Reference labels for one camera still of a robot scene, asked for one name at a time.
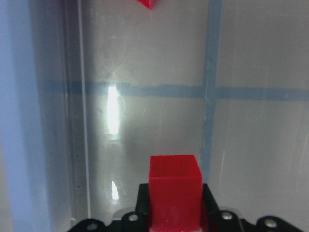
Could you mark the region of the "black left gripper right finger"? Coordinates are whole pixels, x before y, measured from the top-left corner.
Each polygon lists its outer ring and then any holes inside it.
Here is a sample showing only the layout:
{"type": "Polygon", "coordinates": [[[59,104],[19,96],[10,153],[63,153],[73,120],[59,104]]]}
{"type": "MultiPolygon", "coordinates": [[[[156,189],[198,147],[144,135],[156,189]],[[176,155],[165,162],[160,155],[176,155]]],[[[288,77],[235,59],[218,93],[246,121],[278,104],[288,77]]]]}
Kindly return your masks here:
{"type": "Polygon", "coordinates": [[[219,209],[207,184],[202,185],[201,230],[203,232],[301,232],[298,227],[279,217],[264,216],[252,224],[239,218],[232,211],[219,209]]]}

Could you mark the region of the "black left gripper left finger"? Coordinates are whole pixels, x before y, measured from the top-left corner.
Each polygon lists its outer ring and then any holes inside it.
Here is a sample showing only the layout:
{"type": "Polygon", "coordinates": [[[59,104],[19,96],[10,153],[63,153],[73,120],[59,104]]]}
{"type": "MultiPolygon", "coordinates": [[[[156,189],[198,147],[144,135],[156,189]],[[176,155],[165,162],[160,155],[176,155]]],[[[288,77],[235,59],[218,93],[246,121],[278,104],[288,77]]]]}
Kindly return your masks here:
{"type": "Polygon", "coordinates": [[[133,211],[112,219],[109,225],[90,218],[74,225],[71,232],[149,232],[149,187],[139,185],[136,205],[133,211]]]}

